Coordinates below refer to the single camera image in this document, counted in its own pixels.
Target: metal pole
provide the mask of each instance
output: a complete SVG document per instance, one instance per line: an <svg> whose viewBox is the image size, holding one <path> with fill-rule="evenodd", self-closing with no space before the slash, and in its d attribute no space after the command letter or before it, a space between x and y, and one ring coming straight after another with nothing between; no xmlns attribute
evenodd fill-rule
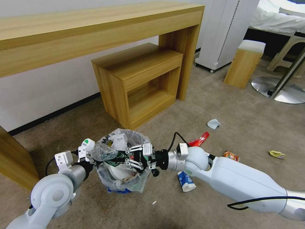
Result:
<svg viewBox="0 0 305 229"><path fill-rule="evenodd" d="M297 59L292 63L287 73L280 79L275 88L273 89L271 98L274 99L277 94L285 87L291 77L298 71L299 67L305 60L305 48L302 50Z"/></svg>

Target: robotic arm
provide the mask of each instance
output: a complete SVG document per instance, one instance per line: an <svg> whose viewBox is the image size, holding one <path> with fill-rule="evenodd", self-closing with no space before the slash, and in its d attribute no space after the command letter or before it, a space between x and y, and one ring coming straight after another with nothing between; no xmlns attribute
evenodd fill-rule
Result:
<svg viewBox="0 0 305 229"><path fill-rule="evenodd" d="M231 207L233 209L251 208L305 221L305 192L286 190L267 174L229 158L213 156L200 147L180 143L176 149L154 151L152 145L146 143L128 148L124 153L134 155L134 160L126 158L123 163L138 172L148 167L156 177L159 175L156 167L185 171L209 183L216 191L238 201L236 204L243 204L242 208ZM70 208L93 166L102 163L90 158L83 145L78 148L78 157L78 163L71 165L70 151L55 155L58 174L46 176L35 185L30 197L31 207L7 229L43 229L51 219Z"/></svg>

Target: bed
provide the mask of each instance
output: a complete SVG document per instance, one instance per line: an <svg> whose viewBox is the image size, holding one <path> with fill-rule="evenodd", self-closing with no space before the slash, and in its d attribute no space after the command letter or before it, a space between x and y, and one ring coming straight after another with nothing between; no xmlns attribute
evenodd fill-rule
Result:
<svg viewBox="0 0 305 229"><path fill-rule="evenodd" d="M264 54L274 57L297 31L305 33L305 4L260 0L244 39L266 43ZM303 47L297 44L289 53L298 55Z"/></svg>

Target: crumpled paper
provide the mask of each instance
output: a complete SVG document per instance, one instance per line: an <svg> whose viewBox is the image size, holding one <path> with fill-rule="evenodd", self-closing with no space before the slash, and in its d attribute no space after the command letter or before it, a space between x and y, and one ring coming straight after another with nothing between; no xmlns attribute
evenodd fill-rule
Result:
<svg viewBox="0 0 305 229"><path fill-rule="evenodd" d="M220 123L217 119L212 119L212 120L208 121L207 125L208 125L208 127L212 128L212 129L216 129L218 126L220 126Z"/></svg>
<svg viewBox="0 0 305 229"><path fill-rule="evenodd" d="M279 159L284 159L286 157L286 154L274 150L269 150L269 154Z"/></svg>

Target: yellow wrapper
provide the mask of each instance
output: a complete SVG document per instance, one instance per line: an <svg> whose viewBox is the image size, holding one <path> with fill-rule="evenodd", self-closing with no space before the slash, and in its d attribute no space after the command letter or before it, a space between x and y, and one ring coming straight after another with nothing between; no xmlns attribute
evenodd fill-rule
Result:
<svg viewBox="0 0 305 229"><path fill-rule="evenodd" d="M281 153L279 151L269 150L269 153L271 156L274 156L279 159L284 159L286 157L286 154Z"/></svg>

